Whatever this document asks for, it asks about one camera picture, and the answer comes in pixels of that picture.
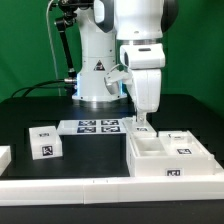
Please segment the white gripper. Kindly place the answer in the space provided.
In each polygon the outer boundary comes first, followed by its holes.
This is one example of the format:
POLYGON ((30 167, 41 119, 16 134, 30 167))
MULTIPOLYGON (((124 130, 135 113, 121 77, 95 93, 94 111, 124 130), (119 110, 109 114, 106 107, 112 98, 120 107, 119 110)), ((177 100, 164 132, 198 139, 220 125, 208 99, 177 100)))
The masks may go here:
POLYGON ((131 70, 131 84, 127 87, 132 101, 137 109, 136 121, 145 123, 147 113, 158 110, 161 91, 161 70, 131 70))

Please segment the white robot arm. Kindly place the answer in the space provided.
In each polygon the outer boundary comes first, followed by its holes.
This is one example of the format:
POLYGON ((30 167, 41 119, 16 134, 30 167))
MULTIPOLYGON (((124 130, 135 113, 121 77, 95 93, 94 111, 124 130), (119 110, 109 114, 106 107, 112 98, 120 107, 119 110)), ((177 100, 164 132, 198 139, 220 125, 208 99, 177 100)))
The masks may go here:
POLYGON ((105 105, 130 97, 135 119, 158 110, 161 39, 178 15, 178 0, 58 0, 64 29, 77 24, 82 67, 68 66, 75 100, 105 105))

